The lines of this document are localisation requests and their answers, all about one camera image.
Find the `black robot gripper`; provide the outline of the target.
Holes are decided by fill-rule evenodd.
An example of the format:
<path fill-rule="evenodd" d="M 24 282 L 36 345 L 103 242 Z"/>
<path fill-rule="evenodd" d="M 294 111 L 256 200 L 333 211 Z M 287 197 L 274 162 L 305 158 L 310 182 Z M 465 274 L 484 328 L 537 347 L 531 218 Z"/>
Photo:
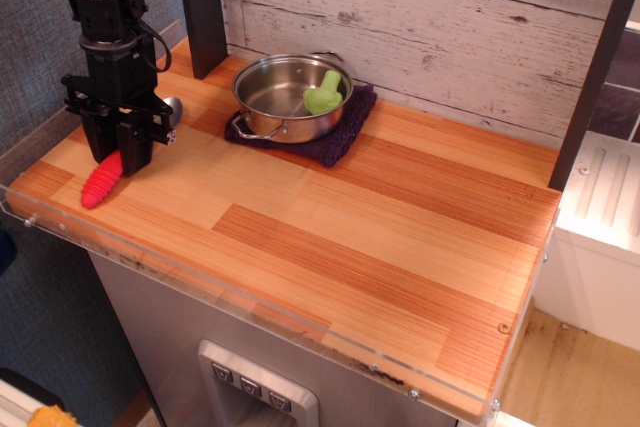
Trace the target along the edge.
<path fill-rule="evenodd" d="M 118 50 L 98 45 L 86 51 L 88 74 L 66 75 L 67 109 L 81 117 L 92 156 L 103 162 L 119 150 L 123 174 L 131 176 L 152 159 L 153 141 L 170 144 L 172 109 L 158 97 L 155 49 L 152 44 Z"/>

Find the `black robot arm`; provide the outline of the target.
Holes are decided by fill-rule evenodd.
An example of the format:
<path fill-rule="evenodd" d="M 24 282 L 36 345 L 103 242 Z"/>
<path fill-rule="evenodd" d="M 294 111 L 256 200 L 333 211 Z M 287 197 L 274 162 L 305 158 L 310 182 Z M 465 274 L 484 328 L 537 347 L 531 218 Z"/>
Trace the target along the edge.
<path fill-rule="evenodd" d="M 174 110 L 155 93 L 172 57 L 157 64 L 155 46 L 164 40 L 143 20 L 145 0 L 68 1 L 88 73 L 62 78 L 66 108 L 80 116 L 94 160 L 117 153 L 131 176 L 151 162 L 154 144 L 175 140 Z"/>

